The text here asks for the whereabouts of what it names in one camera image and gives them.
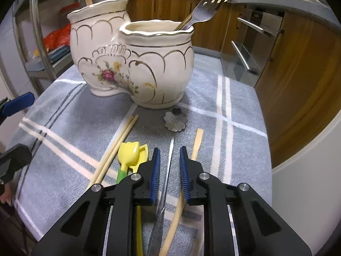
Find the person's right hand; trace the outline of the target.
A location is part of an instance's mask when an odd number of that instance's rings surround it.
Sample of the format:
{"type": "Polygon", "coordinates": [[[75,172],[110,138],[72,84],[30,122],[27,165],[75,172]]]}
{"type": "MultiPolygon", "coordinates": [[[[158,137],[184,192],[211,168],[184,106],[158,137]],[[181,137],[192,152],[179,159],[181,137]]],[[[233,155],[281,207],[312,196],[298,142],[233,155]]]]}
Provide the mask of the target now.
{"type": "Polygon", "coordinates": [[[4,187],[4,193],[1,195],[1,204],[8,204],[9,206],[12,206],[12,190],[10,183],[5,184],[4,187]]]}

